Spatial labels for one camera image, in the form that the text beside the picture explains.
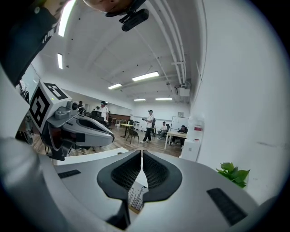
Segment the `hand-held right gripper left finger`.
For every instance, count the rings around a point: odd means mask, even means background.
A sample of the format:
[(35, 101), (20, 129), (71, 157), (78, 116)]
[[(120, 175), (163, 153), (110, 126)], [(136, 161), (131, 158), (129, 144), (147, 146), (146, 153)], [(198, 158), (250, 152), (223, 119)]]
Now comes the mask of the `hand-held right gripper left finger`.
[(116, 215), (121, 200), (105, 195), (97, 183), (97, 174), (105, 166), (131, 152), (94, 161), (54, 166), (41, 155), (40, 164), (49, 192), (68, 224), (73, 228), (111, 228), (107, 219)]

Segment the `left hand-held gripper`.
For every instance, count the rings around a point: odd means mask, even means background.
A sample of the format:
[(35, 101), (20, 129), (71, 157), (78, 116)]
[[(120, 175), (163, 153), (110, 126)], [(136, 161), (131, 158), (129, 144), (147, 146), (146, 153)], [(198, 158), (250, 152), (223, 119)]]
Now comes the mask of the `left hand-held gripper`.
[(54, 160), (64, 161), (75, 145), (107, 146), (115, 139), (103, 124), (80, 115), (77, 102), (56, 84), (38, 82), (29, 115), (42, 142), (51, 149), (47, 155)]

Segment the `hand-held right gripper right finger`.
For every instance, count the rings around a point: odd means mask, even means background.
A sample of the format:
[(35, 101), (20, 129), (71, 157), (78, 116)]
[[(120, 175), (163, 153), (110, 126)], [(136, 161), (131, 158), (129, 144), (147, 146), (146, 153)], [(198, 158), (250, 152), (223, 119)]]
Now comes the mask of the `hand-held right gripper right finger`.
[(196, 162), (143, 151), (148, 192), (130, 232), (225, 232), (258, 208), (242, 188)]

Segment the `white printed table card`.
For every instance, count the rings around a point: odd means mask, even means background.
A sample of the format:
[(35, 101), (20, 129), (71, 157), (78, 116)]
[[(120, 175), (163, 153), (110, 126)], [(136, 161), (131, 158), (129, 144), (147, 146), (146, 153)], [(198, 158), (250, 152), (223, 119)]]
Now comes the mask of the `white printed table card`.
[(148, 192), (148, 188), (138, 182), (134, 182), (128, 192), (128, 205), (140, 212), (143, 207), (143, 195)]

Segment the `yellow-top table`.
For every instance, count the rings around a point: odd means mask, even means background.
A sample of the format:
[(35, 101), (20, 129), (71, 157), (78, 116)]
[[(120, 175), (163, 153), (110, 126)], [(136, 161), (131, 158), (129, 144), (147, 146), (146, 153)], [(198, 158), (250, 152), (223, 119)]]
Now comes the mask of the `yellow-top table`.
[(126, 138), (126, 134), (127, 134), (128, 129), (131, 128), (131, 127), (134, 127), (131, 124), (124, 124), (124, 123), (120, 124), (120, 126), (125, 127), (125, 133), (124, 133), (124, 135), (121, 136), (122, 138)]

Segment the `green potted plant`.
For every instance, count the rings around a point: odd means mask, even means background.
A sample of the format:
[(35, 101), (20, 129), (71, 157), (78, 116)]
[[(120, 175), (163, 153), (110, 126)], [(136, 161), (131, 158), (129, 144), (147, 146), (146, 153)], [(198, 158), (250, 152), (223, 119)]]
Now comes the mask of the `green potted plant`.
[(242, 189), (246, 187), (246, 180), (250, 173), (250, 170), (239, 169), (232, 162), (220, 164), (220, 169), (216, 169), (216, 171)]

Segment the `white water dispenser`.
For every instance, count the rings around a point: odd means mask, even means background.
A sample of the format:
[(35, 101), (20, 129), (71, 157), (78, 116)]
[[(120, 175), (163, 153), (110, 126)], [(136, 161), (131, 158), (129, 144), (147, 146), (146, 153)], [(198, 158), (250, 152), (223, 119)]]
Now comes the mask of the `white water dispenser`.
[(196, 162), (198, 160), (198, 155), (201, 147), (201, 140), (189, 140), (186, 139), (184, 141), (184, 145), (181, 151), (181, 155), (179, 158), (184, 160), (189, 160), (192, 162)]

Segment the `wooden-top table white legs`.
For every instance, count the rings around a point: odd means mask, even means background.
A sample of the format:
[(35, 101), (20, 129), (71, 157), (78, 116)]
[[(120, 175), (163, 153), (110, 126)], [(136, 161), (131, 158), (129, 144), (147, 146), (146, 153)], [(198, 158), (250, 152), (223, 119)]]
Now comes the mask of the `wooden-top table white legs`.
[(164, 150), (166, 150), (167, 144), (169, 144), (169, 142), (171, 141), (172, 136), (186, 139), (187, 134), (185, 134), (185, 133), (178, 133), (178, 132), (174, 132), (174, 131), (168, 132), (166, 134), (166, 138), (165, 138)]

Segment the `clear water bottle red label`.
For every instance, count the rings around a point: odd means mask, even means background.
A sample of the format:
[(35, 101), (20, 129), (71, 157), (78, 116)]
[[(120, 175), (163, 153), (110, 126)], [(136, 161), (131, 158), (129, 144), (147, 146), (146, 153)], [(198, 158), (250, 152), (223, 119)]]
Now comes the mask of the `clear water bottle red label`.
[(202, 141), (204, 131), (204, 118), (201, 116), (190, 116), (188, 120), (187, 139)]

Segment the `whiteboard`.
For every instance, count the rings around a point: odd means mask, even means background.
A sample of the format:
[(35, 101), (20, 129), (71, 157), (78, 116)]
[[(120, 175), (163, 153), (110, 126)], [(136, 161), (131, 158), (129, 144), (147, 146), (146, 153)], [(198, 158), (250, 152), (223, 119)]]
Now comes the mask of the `whiteboard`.
[(171, 130), (179, 130), (182, 126), (188, 127), (189, 118), (186, 117), (172, 117)]

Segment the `white ceiling air unit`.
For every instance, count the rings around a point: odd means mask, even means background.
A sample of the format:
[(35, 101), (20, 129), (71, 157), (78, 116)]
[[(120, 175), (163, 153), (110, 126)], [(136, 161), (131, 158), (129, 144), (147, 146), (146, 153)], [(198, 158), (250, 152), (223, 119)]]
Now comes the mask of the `white ceiling air unit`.
[(176, 90), (176, 94), (180, 97), (189, 97), (190, 96), (190, 89), (186, 89), (185, 87), (182, 87), (181, 85), (174, 86)]

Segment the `person's black clothing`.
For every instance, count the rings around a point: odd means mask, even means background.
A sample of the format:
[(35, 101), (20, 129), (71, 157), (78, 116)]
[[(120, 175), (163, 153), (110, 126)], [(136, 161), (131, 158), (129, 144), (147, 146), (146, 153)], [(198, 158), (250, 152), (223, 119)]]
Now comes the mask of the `person's black clothing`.
[(12, 85), (56, 33), (69, 0), (0, 0), (0, 64)]

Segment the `white ceiling pipes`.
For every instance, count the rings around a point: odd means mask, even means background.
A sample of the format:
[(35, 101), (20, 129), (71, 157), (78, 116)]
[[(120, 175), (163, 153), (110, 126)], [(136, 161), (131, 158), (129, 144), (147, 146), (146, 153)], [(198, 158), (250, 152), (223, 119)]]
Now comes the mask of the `white ceiling pipes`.
[(171, 65), (176, 71), (179, 84), (185, 87), (187, 85), (185, 50), (173, 10), (167, 0), (146, 0), (145, 6), (153, 15), (165, 39), (172, 58)]

